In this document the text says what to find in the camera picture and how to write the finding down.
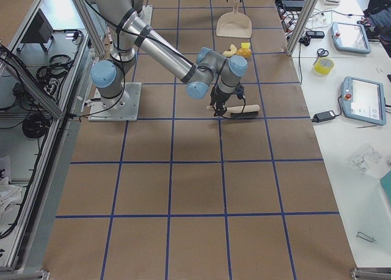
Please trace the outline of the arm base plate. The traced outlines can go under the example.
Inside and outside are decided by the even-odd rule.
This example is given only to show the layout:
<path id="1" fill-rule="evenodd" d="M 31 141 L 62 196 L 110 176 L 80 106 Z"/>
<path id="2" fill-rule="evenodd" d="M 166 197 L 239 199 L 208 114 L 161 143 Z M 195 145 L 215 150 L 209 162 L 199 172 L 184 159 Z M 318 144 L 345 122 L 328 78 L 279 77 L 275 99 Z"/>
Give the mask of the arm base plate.
<path id="1" fill-rule="evenodd" d="M 121 98 L 102 98 L 98 89 L 95 89 L 95 98 L 100 100 L 92 103 L 88 120 L 92 122 L 121 122 L 137 121 L 142 83 L 125 83 Z"/>

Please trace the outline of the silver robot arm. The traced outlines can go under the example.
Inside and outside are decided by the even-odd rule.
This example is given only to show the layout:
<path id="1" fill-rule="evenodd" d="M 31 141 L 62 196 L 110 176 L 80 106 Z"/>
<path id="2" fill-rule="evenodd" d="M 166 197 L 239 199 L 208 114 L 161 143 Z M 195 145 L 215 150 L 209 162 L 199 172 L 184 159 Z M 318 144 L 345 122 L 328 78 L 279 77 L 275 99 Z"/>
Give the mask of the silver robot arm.
<path id="1" fill-rule="evenodd" d="M 215 116 L 227 112 L 225 104 L 232 95 L 245 99 L 241 78 L 248 63 L 242 56 L 226 57 L 203 47 L 196 62 L 191 62 L 140 17 L 144 0 L 95 0 L 95 3 L 95 12 L 115 34 L 112 56 L 132 53 L 135 46 L 140 48 L 185 84 L 191 98 L 198 100 L 209 94 Z"/>

